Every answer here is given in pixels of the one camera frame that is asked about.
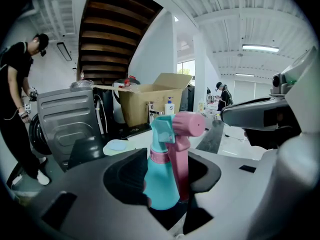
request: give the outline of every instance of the wooden stair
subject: wooden stair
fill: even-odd
[[[77,78],[112,85],[128,76],[130,61],[162,10],[152,0],[87,0],[79,35]]]

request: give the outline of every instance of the black cap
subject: black cap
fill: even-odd
[[[216,87],[217,89],[219,89],[219,87],[220,87],[221,85],[222,85],[222,82],[218,82],[215,87]]]
[[[46,34],[37,34],[33,39],[39,38],[39,51],[44,50],[49,44],[49,37]]]

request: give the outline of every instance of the cardboard box flap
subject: cardboard box flap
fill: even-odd
[[[92,85],[91,87],[92,87],[92,88],[100,88],[100,89],[104,89],[104,90],[114,90],[114,91],[120,91],[120,92],[130,92],[130,93],[134,93],[134,91],[132,91],[132,90],[123,89],[123,88],[114,87],[114,86]]]
[[[192,79],[192,75],[161,73],[154,81],[154,85],[169,87],[173,90],[184,90]]]

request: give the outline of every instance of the man wearing black cap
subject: man wearing black cap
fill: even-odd
[[[22,89],[30,97],[28,82],[32,56],[46,54],[49,38],[37,34],[30,42],[18,42],[0,55],[0,130],[2,137],[25,172],[42,185],[50,180],[40,170],[40,161],[31,152],[29,136],[24,123],[30,118],[22,102]]]
[[[229,92],[226,84],[223,84],[222,82],[218,82],[216,84],[216,91],[217,90],[222,91],[221,96],[218,96],[218,95],[215,96],[219,100],[218,111],[221,111],[224,107],[232,105],[233,100],[232,100],[231,93]]]

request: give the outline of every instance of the black round door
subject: black round door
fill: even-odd
[[[40,120],[38,114],[36,114],[29,126],[29,138],[32,146],[36,151],[42,155],[51,155],[51,151],[46,142],[44,133],[41,129]]]

